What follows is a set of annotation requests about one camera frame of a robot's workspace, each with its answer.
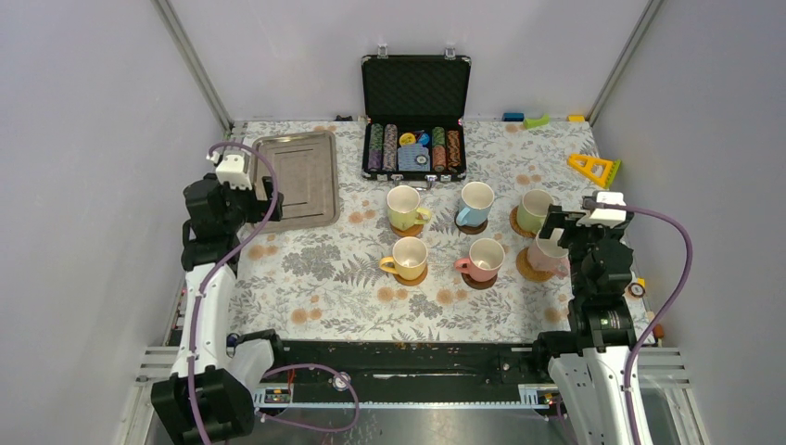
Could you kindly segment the pink mug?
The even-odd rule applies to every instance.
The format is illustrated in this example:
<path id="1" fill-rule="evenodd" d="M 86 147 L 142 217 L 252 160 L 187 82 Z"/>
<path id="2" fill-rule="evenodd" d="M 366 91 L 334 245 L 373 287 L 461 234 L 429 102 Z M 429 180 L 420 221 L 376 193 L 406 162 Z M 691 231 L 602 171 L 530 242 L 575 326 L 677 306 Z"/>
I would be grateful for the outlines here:
<path id="1" fill-rule="evenodd" d="M 505 259 L 503 246 L 494 239 L 480 238 L 469 248 L 468 256 L 453 263 L 459 273 L 484 283 L 497 277 Z"/>

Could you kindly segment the woven cork coaster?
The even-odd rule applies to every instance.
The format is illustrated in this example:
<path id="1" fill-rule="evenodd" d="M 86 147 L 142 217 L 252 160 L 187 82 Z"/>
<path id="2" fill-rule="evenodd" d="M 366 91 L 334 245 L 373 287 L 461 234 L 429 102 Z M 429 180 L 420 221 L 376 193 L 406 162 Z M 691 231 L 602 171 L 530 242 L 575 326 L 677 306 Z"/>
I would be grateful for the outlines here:
<path id="1" fill-rule="evenodd" d="M 554 277 L 554 273 L 549 271 L 536 270 L 527 258 L 529 248 L 522 249 L 515 259 L 516 270 L 528 281 L 533 283 L 544 283 Z"/>

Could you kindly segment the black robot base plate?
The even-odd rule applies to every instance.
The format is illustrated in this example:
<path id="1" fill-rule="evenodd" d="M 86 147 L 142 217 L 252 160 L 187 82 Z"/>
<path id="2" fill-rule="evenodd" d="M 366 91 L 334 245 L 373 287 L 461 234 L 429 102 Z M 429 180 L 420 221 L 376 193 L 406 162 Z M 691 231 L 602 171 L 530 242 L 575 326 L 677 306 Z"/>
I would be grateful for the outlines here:
<path id="1" fill-rule="evenodd" d="M 540 344 L 283 340 L 252 389 L 262 408 L 548 407 L 590 388 L 582 360 Z"/>

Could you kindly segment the pale yellow mug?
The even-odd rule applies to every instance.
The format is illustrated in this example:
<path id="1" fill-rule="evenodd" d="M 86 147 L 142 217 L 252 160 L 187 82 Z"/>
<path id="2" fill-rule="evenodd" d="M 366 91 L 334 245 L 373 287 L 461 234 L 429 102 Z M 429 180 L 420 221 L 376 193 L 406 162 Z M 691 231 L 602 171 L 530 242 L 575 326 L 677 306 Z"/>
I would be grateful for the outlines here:
<path id="1" fill-rule="evenodd" d="M 408 185 L 392 188 L 387 193 L 386 204 L 391 227 L 401 232 L 423 226 L 432 219 L 431 211 L 421 206 L 419 192 Z"/>

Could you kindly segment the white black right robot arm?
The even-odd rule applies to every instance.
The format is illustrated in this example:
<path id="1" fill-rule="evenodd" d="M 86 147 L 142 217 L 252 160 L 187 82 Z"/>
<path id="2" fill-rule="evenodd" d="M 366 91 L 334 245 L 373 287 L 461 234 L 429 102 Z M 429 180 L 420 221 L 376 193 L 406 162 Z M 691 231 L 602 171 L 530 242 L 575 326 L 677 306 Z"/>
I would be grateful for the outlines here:
<path id="1" fill-rule="evenodd" d="M 649 444 L 652 435 L 640 394 L 635 325 L 625 290 L 633 280 L 633 251 L 615 227 L 582 225 L 581 211 L 551 205 L 537 239 L 566 248 L 573 297 L 567 331 L 543 332 L 531 367 L 554 382 L 580 444 Z"/>

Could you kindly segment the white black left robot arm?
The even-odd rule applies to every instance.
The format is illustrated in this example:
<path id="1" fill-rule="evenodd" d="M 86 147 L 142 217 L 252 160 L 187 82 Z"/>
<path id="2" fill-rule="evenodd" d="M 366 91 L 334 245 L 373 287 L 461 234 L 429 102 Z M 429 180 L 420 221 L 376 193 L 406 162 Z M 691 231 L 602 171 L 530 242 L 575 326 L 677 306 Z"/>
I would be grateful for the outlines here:
<path id="1" fill-rule="evenodd" d="M 273 176 L 255 189 L 233 189 L 214 173 L 184 189 L 188 219 L 182 226 L 185 272 L 184 332 L 169 376 L 155 383 L 151 402 L 175 444 L 212 444 L 249 435 L 254 428 L 252 392 L 263 378 L 274 381 L 287 368 L 273 346 L 272 330 L 236 341 L 229 353 L 229 299 L 235 290 L 238 237 L 246 223 L 263 228 L 282 217 L 284 196 Z"/>

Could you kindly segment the dark walnut wooden coaster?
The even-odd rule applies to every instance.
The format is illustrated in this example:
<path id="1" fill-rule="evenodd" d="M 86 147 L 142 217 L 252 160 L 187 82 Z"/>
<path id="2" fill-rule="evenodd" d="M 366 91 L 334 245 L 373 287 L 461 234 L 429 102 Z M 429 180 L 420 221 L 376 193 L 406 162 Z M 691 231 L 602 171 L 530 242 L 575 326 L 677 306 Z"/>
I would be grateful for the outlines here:
<path id="1" fill-rule="evenodd" d="M 459 225 L 458 223 L 456 223 L 456 227 L 457 227 L 457 229 L 460 232 L 462 232 L 464 234 L 467 234 L 467 235 L 478 235 L 478 234 L 483 233 L 486 230 L 486 228 L 488 227 L 488 220 L 483 221 L 481 224 L 479 224 L 477 226 Z"/>

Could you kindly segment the light green mug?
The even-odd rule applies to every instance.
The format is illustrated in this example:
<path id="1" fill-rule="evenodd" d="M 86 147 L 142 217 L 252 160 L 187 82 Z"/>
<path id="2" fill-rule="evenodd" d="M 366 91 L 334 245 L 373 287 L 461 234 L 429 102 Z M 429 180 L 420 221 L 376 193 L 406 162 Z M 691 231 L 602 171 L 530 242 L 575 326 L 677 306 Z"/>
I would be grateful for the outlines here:
<path id="1" fill-rule="evenodd" d="M 553 197 L 545 190 L 534 189 L 523 194 L 515 217 L 518 227 L 527 234 L 535 235 L 544 224 L 549 206 L 553 203 Z"/>

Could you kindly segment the dark brown wooden coaster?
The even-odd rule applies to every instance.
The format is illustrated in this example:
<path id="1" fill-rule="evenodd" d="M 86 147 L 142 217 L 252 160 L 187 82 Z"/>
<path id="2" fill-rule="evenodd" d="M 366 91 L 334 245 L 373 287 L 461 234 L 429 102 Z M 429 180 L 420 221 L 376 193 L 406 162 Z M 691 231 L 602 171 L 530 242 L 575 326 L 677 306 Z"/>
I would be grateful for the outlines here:
<path id="1" fill-rule="evenodd" d="M 495 285 L 498 279 L 498 275 L 495 274 L 486 281 L 477 281 L 470 274 L 463 273 L 462 279 L 472 289 L 484 290 L 484 289 L 489 289 Z"/>

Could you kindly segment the light blue mug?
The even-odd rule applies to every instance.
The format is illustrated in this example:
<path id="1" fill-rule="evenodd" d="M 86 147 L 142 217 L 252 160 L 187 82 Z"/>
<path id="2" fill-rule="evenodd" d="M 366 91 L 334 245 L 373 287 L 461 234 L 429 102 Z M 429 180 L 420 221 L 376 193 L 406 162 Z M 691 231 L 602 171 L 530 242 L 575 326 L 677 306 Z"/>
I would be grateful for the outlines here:
<path id="1" fill-rule="evenodd" d="M 455 223 L 459 227 L 480 227 L 487 221 L 494 201 L 495 193 L 488 184 L 467 183 L 461 191 Z"/>

